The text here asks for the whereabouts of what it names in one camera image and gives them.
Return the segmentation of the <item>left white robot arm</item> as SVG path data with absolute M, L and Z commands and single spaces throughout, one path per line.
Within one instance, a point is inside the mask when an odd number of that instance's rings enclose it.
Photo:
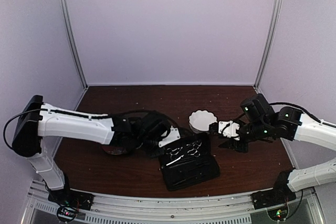
M 3 128 L 16 120 L 13 140 L 7 147 L 29 160 L 35 172 L 54 191 L 64 205 L 76 197 L 65 173 L 49 157 L 42 144 L 44 137 L 56 136 L 91 141 L 107 147 L 111 155 L 129 154 L 144 148 L 150 156 L 163 154 L 164 148 L 181 139 L 178 125 L 158 111 L 134 110 L 119 114 L 90 114 L 55 107 L 35 95 L 23 112 L 9 119 Z

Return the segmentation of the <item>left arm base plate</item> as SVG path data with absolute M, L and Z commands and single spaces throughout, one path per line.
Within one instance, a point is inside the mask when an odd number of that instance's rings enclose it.
M 79 208 L 80 210 L 90 210 L 94 195 L 75 190 L 51 190 L 48 200 L 62 206 Z

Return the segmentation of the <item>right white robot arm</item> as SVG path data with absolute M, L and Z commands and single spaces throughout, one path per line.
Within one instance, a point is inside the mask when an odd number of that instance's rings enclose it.
M 245 123 L 240 119 L 210 123 L 208 130 L 226 139 L 222 148 L 237 152 L 248 151 L 254 141 L 269 142 L 277 138 L 307 142 L 335 150 L 335 125 L 314 118 L 301 108 L 285 106 L 275 112 L 271 106 L 258 109 L 242 107 Z M 297 192 L 308 187 L 335 181 L 335 159 L 304 169 L 293 169 L 278 176 L 275 188 L 269 192 L 272 203 L 279 204 L 289 196 L 289 190 Z

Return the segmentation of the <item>silver thinning scissors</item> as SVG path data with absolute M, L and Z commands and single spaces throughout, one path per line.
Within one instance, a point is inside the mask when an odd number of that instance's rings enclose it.
M 193 142 L 186 145 L 186 154 L 187 156 L 194 156 L 199 157 L 201 155 L 200 153 L 200 147 L 202 146 L 202 142 Z

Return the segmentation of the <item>black zip tool case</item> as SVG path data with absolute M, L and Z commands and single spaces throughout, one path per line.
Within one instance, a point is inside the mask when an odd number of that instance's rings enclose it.
M 199 157 L 187 156 L 186 145 L 193 142 L 202 142 Z M 184 157 L 170 166 L 171 161 L 168 148 L 183 147 Z M 184 189 L 220 176 L 219 165 L 211 154 L 211 141 L 207 133 L 198 133 L 173 142 L 165 147 L 163 155 L 159 156 L 160 171 L 168 191 Z

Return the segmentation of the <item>silver straight scissors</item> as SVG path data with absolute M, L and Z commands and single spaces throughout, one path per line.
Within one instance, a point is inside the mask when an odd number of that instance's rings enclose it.
M 181 153 L 183 150 L 183 147 L 178 147 L 175 149 L 168 148 L 166 150 L 166 153 L 169 154 L 171 161 L 167 163 L 165 166 L 170 166 L 174 164 L 175 162 L 181 160 L 184 157 L 184 154 Z

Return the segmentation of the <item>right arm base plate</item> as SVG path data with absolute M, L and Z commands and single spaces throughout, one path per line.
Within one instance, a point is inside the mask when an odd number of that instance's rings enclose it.
M 276 205 L 285 204 L 288 201 L 296 199 L 296 194 L 292 191 L 282 191 L 279 189 L 270 189 L 258 191 L 251 194 L 254 209 L 268 208 Z

